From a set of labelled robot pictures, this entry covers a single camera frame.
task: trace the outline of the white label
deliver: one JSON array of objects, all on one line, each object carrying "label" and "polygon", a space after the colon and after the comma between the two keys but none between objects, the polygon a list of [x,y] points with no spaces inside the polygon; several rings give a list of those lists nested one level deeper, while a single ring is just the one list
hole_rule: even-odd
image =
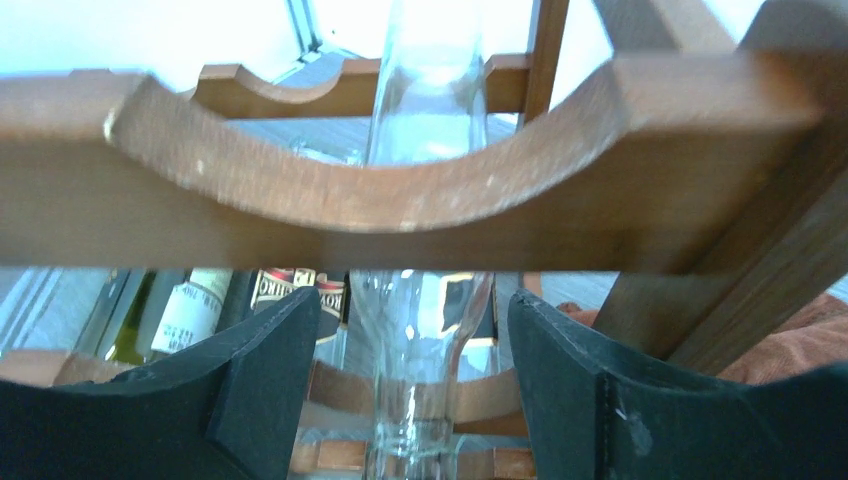
[{"label": "white label", "polygon": [[191,283],[174,287],[151,349],[175,353],[215,334],[222,302]]},{"label": "white label", "polygon": [[227,288],[230,287],[230,279],[232,278],[232,270],[196,268],[191,271],[188,281],[209,290],[223,303],[224,297],[227,296]]}]

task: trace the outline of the wooden curved support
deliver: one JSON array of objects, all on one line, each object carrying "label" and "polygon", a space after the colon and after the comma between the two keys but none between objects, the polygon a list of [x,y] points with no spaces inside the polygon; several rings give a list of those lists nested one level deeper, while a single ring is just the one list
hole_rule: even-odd
[{"label": "wooden curved support", "polygon": [[619,57],[514,137],[355,169],[153,78],[0,82],[0,263],[669,272],[820,121],[776,56]]},{"label": "wooden curved support", "polygon": [[[426,387],[416,389],[422,395],[426,395],[426,390]],[[458,395],[457,433],[527,435],[515,370],[509,369],[491,377],[462,382],[459,384]],[[363,424],[359,424],[353,416],[338,417],[326,410],[316,411],[312,405],[353,414],[359,419],[370,418],[374,412],[373,379],[316,361],[312,365],[306,400],[308,403],[304,412],[308,414],[306,417],[309,420],[302,417],[301,426],[342,424],[351,428],[362,427]],[[335,418],[327,422],[322,418],[325,415],[333,415]]]},{"label": "wooden curved support", "polygon": [[[324,440],[297,444],[292,453],[290,472],[301,474],[347,474],[361,472],[365,461],[365,442]],[[536,478],[533,454],[529,449],[494,448],[461,453],[458,477],[462,479],[523,480]]]},{"label": "wooden curved support", "polygon": [[[371,116],[379,59],[347,59],[341,70],[311,88],[270,84],[241,65],[207,65],[192,99],[227,118]],[[524,109],[527,55],[495,55],[486,63],[490,113]]]}]

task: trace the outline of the wine bottle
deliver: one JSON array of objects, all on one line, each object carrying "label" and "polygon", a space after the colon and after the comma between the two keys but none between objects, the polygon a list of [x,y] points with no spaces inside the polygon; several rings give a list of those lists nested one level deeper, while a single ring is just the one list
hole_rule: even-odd
[{"label": "wine bottle", "polygon": [[[232,270],[131,270],[107,321],[92,319],[83,351],[133,365],[162,358],[200,342],[215,333]],[[104,290],[117,288],[121,275]],[[104,309],[95,307],[97,315]],[[105,328],[96,328],[106,323]]]},{"label": "wine bottle", "polygon": [[[486,146],[481,12],[480,0],[391,2],[366,166],[443,162]],[[354,306],[376,354],[363,479],[456,478],[454,383],[493,276],[351,271]],[[419,395],[422,384],[427,393]]]},{"label": "wine bottle", "polygon": [[267,268],[254,274],[246,316],[261,312],[299,287],[314,286],[321,296],[315,358],[342,368],[347,343],[349,282],[346,272],[309,268]]},{"label": "wine bottle", "polygon": [[100,295],[94,303],[94,308],[92,308],[91,314],[83,325],[77,344],[74,346],[75,352],[95,355],[105,332],[109,325],[113,323],[113,318],[126,315],[126,305],[123,305],[122,309],[121,299],[126,298],[123,293],[131,276],[132,270],[130,269],[115,268],[109,272],[103,288],[100,289]]}]

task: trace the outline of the wooden beam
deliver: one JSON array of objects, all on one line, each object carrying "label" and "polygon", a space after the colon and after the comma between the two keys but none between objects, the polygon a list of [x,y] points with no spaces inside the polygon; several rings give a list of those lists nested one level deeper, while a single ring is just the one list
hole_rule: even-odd
[{"label": "wooden beam", "polygon": [[[518,118],[519,128],[551,107],[568,6],[569,0],[533,2],[527,41],[530,73],[524,98],[524,113]],[[525,272],[521,275],[521,286],[539,297],[544,296],[540,272]]]},{"label": "wooden beam", "polygon": [[[300,474],[356,474],[365,465],[367,444],[357,440],[322,440],[295,444],[289,471]],[[536,478],[533,453],[527,448],[494,448],[461,453],[458,478],[523,480]]]},{"label": "wooden beam", "polygon": [[[310,373],[306,400],[310,404],[327,407],[336,412],[368,418],[374,412],[372,383],[370,378],[315,362]],[[421,386],[417,391],[426,395],[427,386]],[[476,425],[478,422],[515,414],[520,417],[521,399],[515,371],[510,369],[480,380],[460,382],[456,408],[455,421],[458,432],[467,433],[474,430],[476,433],[487,435],[508,435],[509,433],[498,430],[496,425],[488,425],[485,432],[476,430]],[[507,420],[504,420],[504,425],[505,428],[510,428]]]},{"label": "wooden beam", "polygon": [[[493,55],[486,62],[490,113],[524,111],[527,55]],[[339,73],[309,88],[270,84],[241,65],[207,65],[183,95],[226,118],[368,117],[374,108],[379,60],[347,59]]]},{"label": "wooden beam", "polygon": [[820,115],[778,57],[620,57],[481,152],[356,169],[152,78],[5,79],[0,263],[675,271]]},{"label": "wooden beam", "polygon": [[703,0],[593,0],[616,53],[731,52],[736,42]]},{"label": "wooden beam", "polygon": [[[829,48],[837,37],[848,42],[848,22],[840,20],[844,11],[820,8],[821,3],[826,2],[767,3],[743,47],[797,48],[804,42],[809,48],[815,38]],[[799,19],[808,23],[801,26]],[[782,36],[775,25],[787,28]],[[841,25],[841,36],[831,31],[834,25]],[[848,51],[848,43],[840,48]],[[848,161],[848,125],[842,118],[848,62],[839,53],[812,57],[784,61],[829,109],[826,126],[793,152],[792,161],[687,275],[622,275],[595,328],[641,351],[716,374],[848,270],[841,245],[831,243],[843,235],[839,223],[846,213],[831,197],[844,188]]]}]

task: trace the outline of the clear glass bottle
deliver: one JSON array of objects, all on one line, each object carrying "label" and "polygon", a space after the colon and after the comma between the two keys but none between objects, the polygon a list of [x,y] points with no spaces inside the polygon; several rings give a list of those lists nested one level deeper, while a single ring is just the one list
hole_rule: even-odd
[{"label": "clear glass bottle", "polygon": [[[368,167],[450,160],[486,145],[481,4],[394,0],[366,147]],[[456,477],[453,424],[463,347],[493,274],[353,271],[374,349],[374,436],[365,479]]]},{"label": "clear glass bottle", "polygon": [[374,436],[363,478],[455,478],[457,367],[486,309],[487,272],[353,271],[375,353]]},{"label": "clear glass bottle", "polygon": [[394,0],[365,164],[449,160],[486,145],[479,0]]}]

